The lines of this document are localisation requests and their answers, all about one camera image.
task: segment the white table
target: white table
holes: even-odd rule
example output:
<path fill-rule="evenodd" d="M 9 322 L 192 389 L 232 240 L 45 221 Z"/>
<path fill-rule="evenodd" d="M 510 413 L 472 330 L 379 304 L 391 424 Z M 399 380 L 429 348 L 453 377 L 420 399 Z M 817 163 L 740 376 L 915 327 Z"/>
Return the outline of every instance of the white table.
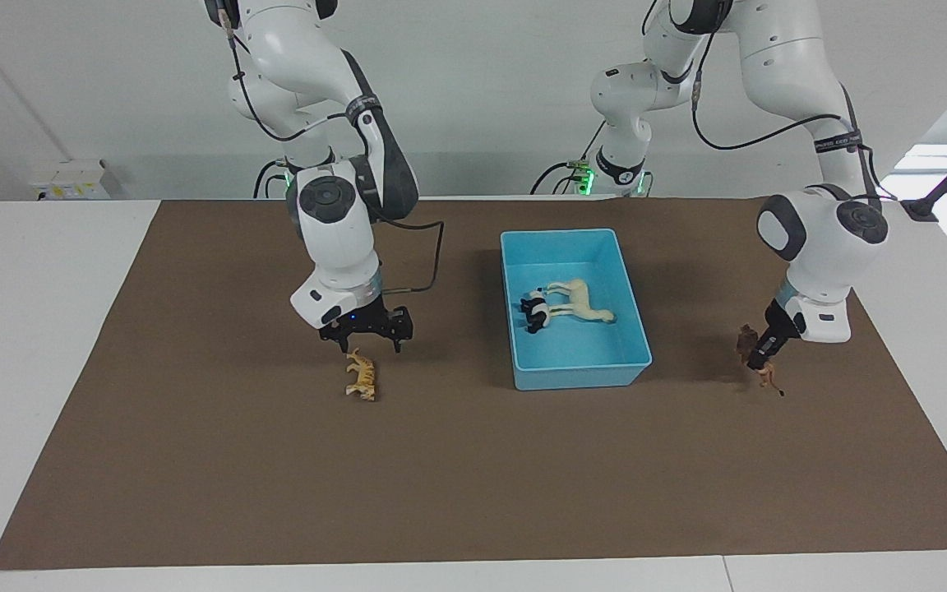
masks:
<path fill-rule="evenodd" d="M 158 202 L 0 203 L 0 536 Z M 947 449 L 947 238 L 887 205 L 890 248 L 858 286 Z M 947 589 L 947 551 L 587 562 L 0 573 L 0 590 Z"/>

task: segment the brown toy animal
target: brown toy animal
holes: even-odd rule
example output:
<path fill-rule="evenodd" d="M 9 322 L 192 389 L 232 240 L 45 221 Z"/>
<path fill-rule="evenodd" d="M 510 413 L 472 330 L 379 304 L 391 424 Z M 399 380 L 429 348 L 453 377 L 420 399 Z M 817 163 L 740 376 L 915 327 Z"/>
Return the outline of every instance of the brown toy animal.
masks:
<path fill-rule="evenodd" d="M 747 366 L 749 360 L 751 360 L 751 354 L 755 352 L 756 346 L 759 345 L 759 332 L 751 329 L 751 325 L 744 325 L 740 329 L 740 335 L 737 337 L 737 353 L 740 355 L 740 361 Z M 759 373 L 759 379 L 761 383 L 760 387 L 765 389 L 767 386 L 772 386 L 774 389 L 777 389 L 777 392 L 784 396 L 784 391 L 779 389 L 777 383 L 774 382 L 774 374 L 777 373 L 777 368 L 774 366 L 774 363 L 767 361 L 762 370 L 757 371 Z"/>

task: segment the green light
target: green light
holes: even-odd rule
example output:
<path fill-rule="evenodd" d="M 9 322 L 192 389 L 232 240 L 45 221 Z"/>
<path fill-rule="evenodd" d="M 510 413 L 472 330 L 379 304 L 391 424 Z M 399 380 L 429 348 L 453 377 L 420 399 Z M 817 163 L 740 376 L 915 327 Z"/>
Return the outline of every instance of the green light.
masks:
<path fill-rule="evenodd" d="M 581 185 L 580 195 L 590 195 L 590 192 L 593 190 L 594 190 L 594 171 L 592 169 L 587 169 L 586 184 Z"/>

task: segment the blue plastic bin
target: blue plastic bin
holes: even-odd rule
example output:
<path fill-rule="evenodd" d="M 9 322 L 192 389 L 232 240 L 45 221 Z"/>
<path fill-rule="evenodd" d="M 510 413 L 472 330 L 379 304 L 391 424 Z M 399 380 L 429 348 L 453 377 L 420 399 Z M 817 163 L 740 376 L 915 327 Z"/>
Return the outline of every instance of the blue plastic bin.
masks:
<path fill-rule="evenodd" d="M 502 235 L 503 277 L 514 383 L 518 390 L 628 386 L 651 363 L 635 293 L 611 229 L 507 232 Z M 560 316 L 536 335 L 526 330 L 521 299 L 553 281 L 581 278 L 590 306 L 616 313 L 615 323 Z M 564 296 L 547 296 L 551 304 Z"/>

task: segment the black cable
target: black cable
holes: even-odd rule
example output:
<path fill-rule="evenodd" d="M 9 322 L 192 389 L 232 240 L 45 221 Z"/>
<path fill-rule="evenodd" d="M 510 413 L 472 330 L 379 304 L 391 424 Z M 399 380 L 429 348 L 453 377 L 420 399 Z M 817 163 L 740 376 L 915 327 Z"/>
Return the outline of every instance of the black cable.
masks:
<path fill-rule="evenodd" d="M 437 230 L 437 248 L 433 253 L 433 277 L 429 280 L 429 284 L 423 286 L 423 288 L 395 288 L 395 289 L 383 289 L 383 296 L 394 296 L 395 294 L 420 294 L 422 292 L 429 292 L 433 289 L 433 285 L 437 284 L 437 273 L 441 270 L 441 247 L 444 246 L 444 220 L 438 220 L 436 222 L 431 222 L 430 224 L 402 224 L 390 217 L 387 217 L 382 213 L 382 210 L 379 210 L 378 207 L 371 205 L 371 203 L 365 202 L 365 206 L 376 216 L 379 217 L 385 224 L 394 226 L 394 228 L 402 229 L 402 231 L 428 231 L 429 229 L 438 229 Z"/>
<path fill-rule="evenodd" d="M 273 181 L 284 181 L 286 183 L 287 177 L 283 175 L 273 175 L 266 179 L 266 199 L 273 199 L 270 197 L 270 185 L 273 184 Z"/>
<path fill-rule="evenodd" d="M 536 195 L 536 191 L 538 191 L 538 187 L 540 187 L 540 185 L 543 184 L 543 181 L 545 181 L 546 178 L 550 176 L 550 173 L 557 171 L 557 169 L 564 169 L 566 168 L 566 166 L 568 166 L 567 162 L 559 162 L 559 164 L 555 164 L 553 166 L 550 166 L 549 169 L 546 169 L 546 171 L 544 171 L 542 175 L 540 175 L 540 178 L 536 179 L 536 184 L 533 185 L 533 191 L 530 191 L 529 195 Z"/>
<path fill-rule="evenodd" d="M 649 12 L 645 13 L 645 20 L 642 21 L 642 37 L 645 37 L 645 26 L 649 24 L 649 17 L 653 15 L 653 10 L 657 7 L 657 2 L 658 0 L 653 0 L 653 4 L 651 4 L 649 7 Z"/>
<path fill-rule="evenodd" d="M 583 158 L 586 158 L 587 155 L 590 154 L 591 147 L 594 147 L 594 143 L 598 141 L 598 136 L 602 135 L 602 130 L 605 128 L 605 123 L 606 121 L 602 121 L 602 124 L 598 125 L 598 130 L 594 132 L 594 137 L 590 138 L 590 143 L 587 145 L 586 149 L 583 149 L 583 154 L 580 155 L 580 160 L 583 160 Z"/>
<path fill-rule="evenodd" d="M 255 181 L 255 194 L 253 194 L 251 199 L 258 199 L 258 192 L 262 188 L 262 180 L 266 179 L 266 173 L 270 172 L 271 168 L 277 164 L 277 161 L 271 160 L 266 162 L 266 166 L 262 166 L 261 171 L 258 173 L 258 180 Z"/>
<path fill-rule="evenodd" d="M 866 153 L 868 153 L 868 173 L 871 176 L 871 182 L 875 183 L 875 186 L 880 188 L 880 190 L 883 190 L 887 192 L 888 194 L 890 194 L 888 196 L 880 195 L 879 197 L 883 199 L 892 199 L 894 201 L 899 201 L 898 196 L 895 195 L 894 192 L 888 190 L 888 188 L 886 187 L 883 187 L 882 181 L 879 180 L 879 174 L 875 172 L 875 150 L 872 150 L 871 146 L 860 145 L 858 147 L 860 147 L 861 150 L 864 150 Z"/>
<path fill-rule="evenodd" d="M 251 110 L 251 116 L 253 117 L 253 120 L 255 120 L 255 123 L 258 123 L 258 127 L 262 128 L 262 131 L 266 132 L 268 137 L 273 138 L 277 142 L 290 142 L 299 138 L 301 135 L 305 134 L 305 132 L 312 130 L 312 127 L 304 127 L 301 128 L 301 130 L 294 132 L 290 136 L 283 137 L 275 135 L 273 131 L 266 127 L 266 124 L 262 122 L 260 117 L 258 117 L 258 112 L 255 111 L 255 105 L 251 102 L 251 95 L 247 93 L 247 83 L 243 81 L 243 78 L 247 75 L 247 73 L 244 72 L 243 68 L 240 67 L 240 52 L 237 52 L 236 50 L 236 41 L 237 39 L 234 37 L 229 39 L 229 49 L 232 49 L 233 52 L 233 64 L 236 65 L 236 76 L 234 76 L 234 80 L 240 82 L 240 90 L 243 91 L 243 100 L 247 101 L 247 108 Z M 326 120 L 338 119 L 339 117 L 345 117 L 345 113 L 332 113 L 326 117 Z"/>
<path fill-rule="evenodd" d="M 762 136 L 760 138 L 756 138 L 748 142 L 742 142 L 742 143 L 739 143 L 739 145 L 733 145 L 733 146 L 717 145 L 717 143 L 714 143 L 710 139 L 707 139 L 707 136 L 704 135 L 704 132 L 700 130 L 700 120 L 698 117 L 696 117 L 696 108 L 698 108 L 699 103 L 700 103 L 700 84 L 702 84 L 702 80 L 704 77 L 704 63 L 707 63 L 707 56 L 708 56 L 708 53 L 711 52 L 711 44 L 714 43 L 714 35 L 717 33 L 718 33 L 718 27 L 715 27 L 715 30 L 711 31 L 710 37 L 707 38 L 707 46 L 704 49 L 704 55 L 700 56 L 700 65 L 696 68 L 696 79 L 694 82 L 694 91 L 692 91 L 692 94 L 694 95 L 692 96 L 692 127 L 694 127 L 694 129 L 696 130 L 696 135 L 700 136 L 700 141 L 704 142 L 707 146 L 711 146 L 715 150 L 746 149 L 748 146 L 759 145 L 759 143 L 762 143 L 766 140 L 773 139 L 781 134 L 784 134 L 785 132 L 790 132 L 791 130 L 794 130 L 794 128 L 796 127 L 803 127 L 803 125 L 806 125 L 808 123 L 814 123 L 815 121 L 820 121 L 822 119 L 835 119 L 839 121 L 843 120 L 842 117 L 839 117 L 838 115 L 834 115 L 833 113 L 826 113 L 825 115 L 815 115 L 813 117 L 807 117 L 806 119 L 803 119 L 801 121 L 796 121 L 795 123 L 785 125 L 785 127 L 781 127 L 779 128 L 779 130 L 775 132 L 771 132 L 770 134 L 766 134 L 765 136 Z"/>
<path fill-rule="evenodd" d="M 560 190 L 561 183 L 572 183 L 572 181 L 579 180 L 579 177 L 565 177 L 564 179 L 557 181 L 557 185 L 553 185 L 553 191 L 550 192 L 550 195 L 557 195 L 557 190 Z M 565 185 L 565 192 L 568 192 L 568 185 Z"/>

